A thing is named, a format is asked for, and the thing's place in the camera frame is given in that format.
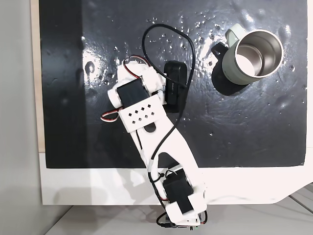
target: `black surface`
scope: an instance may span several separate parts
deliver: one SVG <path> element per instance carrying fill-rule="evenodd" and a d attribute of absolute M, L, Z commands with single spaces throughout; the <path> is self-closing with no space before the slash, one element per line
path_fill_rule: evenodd
<path fill-rule="evenodd" d="M 40 0 L 48 168 L 144 167 L 122 122 L 99 117 L 111 109 L 107 90 L 115 84 L 117 65 L 142 54 L 141 36 L 153 23 L 177 27 L 195 40 L 196 74 L 179 131 L 200 167 L 303 164 L 305 0 Z M 272 31 L 285 50 L 277 73 L 238 91 L 224 88 L 231 84 L 218 76 L 211 53 L 216 43 L 226 43 L 224 34 L 234 23 Z M 191 66 L 187 43 L 177 35 L 155 29 L 147 40 L 160 67 L 167 60 Z M 169 116 L 175 121 L 176 115 Z"/>

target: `mug handle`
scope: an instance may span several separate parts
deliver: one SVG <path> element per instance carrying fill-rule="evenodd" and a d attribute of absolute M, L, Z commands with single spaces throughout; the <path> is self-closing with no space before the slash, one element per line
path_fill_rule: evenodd
<path fill-rule="evenodd" d="M 227 44 L 229 48 L 231 48 L 238 40 L 243 38 L 246 34 L 246 31 L 240 24 L 233 25 L 227 32 L 225 33 Z"/>

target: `wire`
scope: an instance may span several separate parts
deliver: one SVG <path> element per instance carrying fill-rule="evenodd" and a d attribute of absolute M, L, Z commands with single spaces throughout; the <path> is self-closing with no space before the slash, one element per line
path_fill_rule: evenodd
<path fill-rule="evenodd" d="M 105 121 L 105 122 L 115 122 L 118 120 L 118 117 L 119 117 L 119 114 L 118 114 L 118 111 L 120 111 L 122 108 L 119 108 L 119 109 L 114 109 L 114 110 L 111 110 L 111 111 L 108 111 L 108 112 L 105 112 L 101 115 L 100 119 L 102 121 Z M 111 114 L 117 114 L 117 116 L 115 118 L 106 118 L 106 116 L 108 115 L 111 115 Z"/>
<path fill-rule="evenodd" d="M 193 42 L 192 42 L 192 40 L 191 40 L 186 34 L 184 34 L 183 32 L 180 32 L 179 30 L 177 30 L 177 29 L 175 29 L 175 28 L 173 28 L 173 27 L 171 27 L 171 26 L 169 26 L 169 25 L 163 24 L 163 23 L 161 23 L 161 24 L 160 24 L 160 23 L 157 23 L 157 24 L 154 24 L 154 25 L 150 26 L 150 27 L 144 32 L 144 34 L 143 34 L 143 36 L 142 36 L 142 42 L 141 42 L 141 43 L 142 43 L 143 54 L 144 54 L 144 56 L 146 57 L 147 61 L 151 64 L 151 66 L 152 66 L 159 74 L 161 74 L 163 77 L 165 77 L 167 80 L 170 80 L 170 81 L 172 81 L 173 83 L 178 84 L 178 85 L 180 85 L 180 86 L 183 87 L 183 88 L 187 88 L 187 86 L 186 86 L 185 84 L 182 84 L 182 83 L 180 83 L 180 82 L 174 81 L 174 80 L 172 80 L 171 78 L 169 78 L 168 76 L 166 76 L 164 73 L 162 73 L 161 70 L 160 70 L 157 66 L 155 66 L 155 65 L 152 63 L 152 61 L 150 60 L 150 58 L 149 58 L 149 56 L 148 56 L 148 54 L 147 54 L 146 47 L 145 47 L 145 41 L 146 41 L 147 34 L 150 32 L 150 30 L 152 30 L 152 29 L 154 29 L 154 28 L 157 28 L 157 27 L 167 28 L 167 29 L 169 29 L 169 30 L 171 30 L 171 31 L 173 31 L 173 32 L 175 32 L 175 33 L 177 33 L 177 34 L 179 34 L 181 37 L 187 39 L 188 42 L 189 42 L 189 44 L 190 44 L 190 46 L 191 46 L 191 49 L 193 49 L 193 51 L 194 51 L 194 50 L 195 50 L 195 47 L 194 47 L 194 45 L 193 45 Z"/>
<path fill-rule="evenodd" d="M 179 226 L 172 223 L 171 221 L 169 223 L 160 223 L 160 220 L 166 215 L 166 212 L 164 212 L 162 215 L 160 215 L 157 219 L 156 219 L 156 224 L 158 224 L 159 226 L 163 227 L 163 228 L 178 228 Z"/>
<path fill-rule="evenodd" d="M 152 156 L 151 156 L 151 160 L 153 160 L 158 152 L 158 150 L 160 149 L 160 147 L 162 146 L 162 144 L 166 141 L 166 139 L 171 135 L 171 133 L 176 129 L 176 127 L 178 126 L 178 124 L 180 123 L 181 121 L 181 118 L 182 118 L 182 115 L 183 115 L 183 111 L 185 109 L 185 106 L 186 106 L 186 102 L 187 102 L 187 95 L 188 95 L 188 92 L 189 92 L 189 88 L 190 88 L 190 85 L 191 85 L 191 81 L 192 81 L 192 77 L 193 77 L 193 74 L 194 74 L 194 71 L 195 71 L 195 66 L 196 66 L 196 51 L 195 51 L 195 47 L 193 45 L 193 42 L 192 40 L 184 33 L 178 31 L 177 29 L 169 26 L 169 25 L 166 25 L 166 24 L 155 24 L 151 27 L 149 27 L 143 34 L 143 37 L 142 37 L 142 49 L 143 49 L 143 53 L 144 55 L 146 56 L 148 62 L 151 64 L 151 66 L 157 70 L 162 76 L 164 76 L 164 74 L 159 71 L 159 69 L 151 62 L 150 58 L 148 57 L 147 53 L 146 53 L 146 48 L 145 48 L 145 38 L 148 34 L 148 32 L 153 29 L 153 28 L 156 28 L 156 27 L 164 27 L 164 28 L 167 28 L 173 32 L 176 32 L 178 33 L 180 36 L 182 36 L 183 38 L 187 39 L 190 47 L 191 47 L 191 51 L 192 51 L 192 65 L 191 65 L 191 70 L 190 70 L 190 73 L 189 73 L 189 77 L 188 77 L 188 82 L 187 82 L 187 86 L 186 86 L 186 89 L 183 90 L 183 93 L 182 93 L 182 96 L 183 96 L 183 99 L 184 102 L 182 103 L 182 107 L 179 111 L 179 116 L 177 118 L 177 121 L 175 122 L 174 126 L 170 129 L 170 131 L 163 137 L 163 139 L 160 141 L 160 143 L 158 144 L 158 146 L 156 147 L 155 151 L 153 152 Z"/>
<path fill-rule="evenodd" d="M 172 173 L 174 173 L 174 174 L 176 174 L 177 175 L 177 173 L 176 172 L 174 172 L 174 171 L 172 171 L 172 170 L 167 170 L 166 172 L 165 172 L 165 178 L 167 178 L 167 173 L 168 172 L 172 172 Z"/>
<path fill-rule="evenodd" d="M 130 57 L 128 57 L 128 58 L 126 58 L 125 60 L 123 60 L 123 66 L 124 66 L 124 68 L 126 69 L 126 71 L 130 74 L 130 75 L 132 75 L 133 77 L 135 77 L 135 78 L 140 78 L 138 75 L 136 75 L 136 74 L 134 74 L 132 71 L 130 71 L 130 69 L 126 66 L 126 60 L 131 60 L 132 58 L 137 58 L 137 59 L 140 59 L 140 60 L 142 60 L 147 66 L 151 66 L 150 65 L 150 63 L 144 58 L 144 57 L 142 57 L 142 56 L 140 56 L 140 55 L 131 55 Z"/>
<path fill-rule="evenodd" d="M 205 219 L 203 222 L 201 222 L 201 224 L 206 224 L 207 223 L 207 212 L 204 211 L 204 215 L 205 215 Z"/>
<path fill-rule="evenodd" d="M 191 70 L 190 70 L 190 73 L 189 73 L 189 77 L 188 77 L 188 82 L 187 82 L 187 85 L 185 84 L 182 84 L 182 83 L 179 83 L 177 81 L 174 81 L 172 80 L 171 78 L 167 77 L 164 73 L 162 73 L 158 67 L 156 67 L 152 61 L 150 60 L 148 54 L 147 54 L 147 51 L 146 51 L 146 47 L 145 47 L 145 40 L 146 40 L 146 36 L 147 34 L 150 32 L 150 30 L 152 30 L 153 28 L 156 28 L 156 27 L 163 27 L 163 28 L 166 28 L 166 29 L 169 29 L 177 34 L 179 34 L 180 36 L 182 36 L 183 38 L 187 39 L 190 47 L 191 47 L 191 52 L 192 52 L 192 65 L 191 65 Z M 150 161 L 153 161 L 158 150 L 161 148 L 162 144 L 166 141 L 166 139 L 171 135 L 171 133 L 176 129 L 176 127 L 178 126 L 178 124 L 180 123 L 180 120 L 182 118 L 182 115 L 183 115 L 183 111 L 185 109 L 185 106 L 186 106 L 186 102 L 187 102 L 187 96 L 188 96 L 188 92 L 189 92 L 189 88 L 190 88 L 190 85 L 191 85 L 191 81 L 192 81 L 192 77 L 193 77 L 193 74 L 194 74 L 194 71 L 195 71 L 195 66 L 196 66 L 196 51 L 195 51 L 195 47 L 194 47 L 194 44 L 192 42 L 192 40 L 184 33 L 180 32 L 179 30 L 169 26 L 169 25 L 166 25 L 166 24 L 155 24 L 155 25 L 152 25 L 150 26 L 149 28 L 146 29 L 146 31 L 144 32 L 143 36 L 142 36 L 142 50 L 143 50 L 143 54 L 145 55 L 147 61 L 151 64 L 151 66 L 159 73 L 161 74 L 163 77 L 165 77 L 166 79 L 172 81 L 173 83 L 176 83 L 178 85 L 180 85 L 181 87 L 185 88 L 185 90 L 183 90 L 183 93 L 182 93 L 182 100 L 184 100 L 184 102 L 182 103 L 182 106 L 179 110 L 179 116 L 177 118 L 177 121 L 175 122 L 175 124 L 173 125 L 173 127 L 170 129 L 170 131 L 163 137 L 163 139 L 160 141 L 160 143 L 158 144 L 158 146 L 156 147 L 156 149 L 154 150 L 152 156 L 151 156 L 151 159 Z M 156 188 L 156 185 L 155 183 L 153 182 L 153 179 L 151 177 L 151 172 L 148 171 L 148 178 L 155 190 L 155 193 L 156 193 L 156 196 L 159 200 L 159 202 L 161 203 L 161 205 L 163 206 L 163 208 L 165 209 L 165 205 L 160 197 L 160 194 Z M 166 215 L 166 212 L 163 213 L 161 216 L 158 217 L 158 219 L 156 220 L 156 223 L 160 226 L 162 226 L 159 222 L 159 220 L 164 216 Z M 173 226 L 173 224 L 171 223 L 170 224 L 170 227 L 175 227 L 177 228 L 178 226 L 175 225 Z"/>
<path fill-rule="evenodd" d="M 304 205 L 303 203 L 301 203 L 299 200 L 295 199 L 293 196 L 289 195 L 289 197 L 295 201 L 296 203 L 298 203 L 300 206 L 302 206 L 304 209 L 306 209 L 308 212 L 312 213 L 313 214 L 313 211 L 308 208 L 306 205 Z"/>

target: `white plastic part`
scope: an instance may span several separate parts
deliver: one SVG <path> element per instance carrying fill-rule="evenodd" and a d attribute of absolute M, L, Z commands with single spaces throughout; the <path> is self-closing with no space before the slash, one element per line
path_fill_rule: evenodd
<path fill-rule="evenodd" d="M 158 74 L 153 67 L 140 64 L 137 61 L 130 61 L 127 64 L 127 68 L 134 74 L 143 77 L 143 83 L 150 94 L 158 90 L 164 90 L 163 86 L 166 84 L 166 79 Z M 117 88 L 135 79 L 135 77 L 126 71 L 123 65 L 119 65 L 117 67 L 117 83 L 112 87 L 112 89 L 108 90 L 110 102 L 116 109 L 122 107 L 123 105 L 117 93 Z M 165 94 L 158 93 L 158 95 L 160 100 L 162 100 L 162 104 L 164 104 Z"/>
<path fill-rule="evenodd" d="M 141 76 L 142 72 L 149 68 L 146 64 L 140 64 L 137 61 L 130 61 L 127 65 L 127 68 L 132 71 L 134 74 Z M 117 67 L 117 80 L 118 82 L 124 80 L 124 79 L 135 79 L 130 73 L 127 72 L 127 70 L 124 68 L 123 65 L 119 65 Z"/>
<path fill-rule="evenodd" d="M 161 104 L 160 100 L 155 98 L 155 103 Z M 166 115 L 159 116 L 154 124 L 156 129 L 152 133 L 148 133 L 143 127 L 137 129 L 136 131 L 131 131 L 130 134 L 135 142 L 135 145 L 140 153 L 140 156 L 145 163 L 148 172 L 151 173 L 151 177 L 153 180 L 158 179 L 158 158 L 160 153 L 168 153 L 175 161 L 177 161 L 186 174 L 188 178 L 189 184 L 194 190 L 195 196 L 189 196 L 189 201 L 191 205 L 194 207 L 194 210 L 189 211 L 188 213 L 182 214 L 179 206 L 175 206 L 175 202 L 171 204 L 166 204 L 166 211 L 168 212 L 169 218 L 172 222 L 177 223 L 179 225 L 190 225 L 197 226 L 199 224 L 198 214 L 206 210 L 206 201 L 204 200 L 204 192 L 205 185 L 201 177 L 201 172 L 198 168 L 198 165 L 190 151 L 190 148 L 183 138 L 183 136 L 179 133 L 177 129 L 175 129 L 171 135 L 166 139 L 163 145 L 160 147 L 157 152 L 154 161 L 151 161 L 151 156 L 156 149 L 157 145 L 163 139 L 163 137 L 168 133 L 168 131 L 173 127 L 172 122 Z M 160 194 L 160 197 L 166 199 L 166 193 L 162 183 L 163 179 L 155 182 L 155 186 Z"/>
<path fill-rule="evenodd" d="M 153 67 L 142 71 L 142 80 L 148 92 L 153 93 L 163 88 L 162 81 Z"/>
<path fill-rule="evenodd" d="M 246 35 L 246 31 L 240 24 L 233 25 L 227 32 L 225 33 L 227 44 L 229 47 L 232 47 L 237 41 Z"/>
<path fill-rule="evenodd" d="M 165 207 L 170 220 L 178 225 L 200 225 L 198 214 L 206 210 L 206 202 L 204 201 L 205 186 L 201 179 L 198 165 L 188 144 L 177 129 L 175 129 L 163 143 L 157 152 L 154 161 L 151 160 L 151 156 L 157 145 L 173 127 L 172 122 L 166 116 L 162 106 L 164 102 L 164 93 L 161 90 L 163 90 L 166 80 L 164 77 L 157 74 L 152 67 L 145 68 L 142 64 L 138 64 L 137 62 L 129 63 L 128 68 L 136 75 L 143 77 L 143 84 L 149 93 L 158 91 L 158 94 L 120 110 L 119 116 L 121 117 L 127 132 L 131 134 L 140 156 L 145 163 L 148 172 L 151 173 L 153 180 L 156 180 L 159 177 L 157 164 L 158 156 L 162 152 L 168 153 L 180 164 L 180 167 L 184 169 L 186 178 L 194 190 L 194 193 L 188 197 L 194 209 L 182 214 L 176 202 L 168 203 Z M 119 105 L 122 105 L 116 92 L 116 88 L 134 80 L 125 68 L 121 66 L 118 67 L 117 72 L 118 83 L 112 90 L 108 91 L 110 101 L 116 108 L 120 107 Z M 154 132 L 149 133 L 144 127 L 151 123 L 155 124 L 156 129 Z M 155 182 L 155 186 L 160 197 L 166 199 L 167 196 L 162 182 L 163 179 L 158 180 Z"/>
<path fill-rule="evenodd" d="M 118 109 L 122 107 L 122 101 L 119 98 L 116 88 L 117 87 L 113 87 L 112 89 L 108 90 L 108 97 L 114 108 Z"/>
<path fill-rule="evenodd" d="M 119 115 L 128 133 L 166 117 L 157 94 L 121 110 Z"/>

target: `gray floor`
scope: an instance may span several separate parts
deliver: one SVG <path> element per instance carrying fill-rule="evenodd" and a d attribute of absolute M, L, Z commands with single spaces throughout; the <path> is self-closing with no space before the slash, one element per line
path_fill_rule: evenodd
<path fill-rule="evenodd" d="M 304 190 L 313 202 L 312 193 Z M 74 206 L 47 235 L 190 234 L 188 229 L 164 229 L 155 224 L 158 206 Z M 208 223 L 193 234 L 312 235 L 313 214 L 290 198 L 271 205 L 208 206 Z"/>

